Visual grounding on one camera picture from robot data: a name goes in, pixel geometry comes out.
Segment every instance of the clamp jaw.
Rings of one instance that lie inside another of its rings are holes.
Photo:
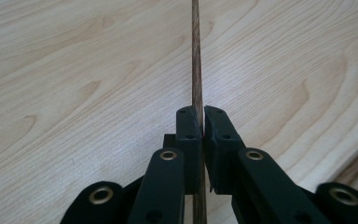
[[[216,194],[232,195],[239,223],[358,223],[358,191],[338,183],[316,193],[297,186],[270,155],[246,147],[225,111],[205,106],[205,136],[197,112],[176,112],[176,134],[165,134],[143,177],[122,188],[85,188],[62,223],[183,223],[184,196],[199,191],[205,164]]]

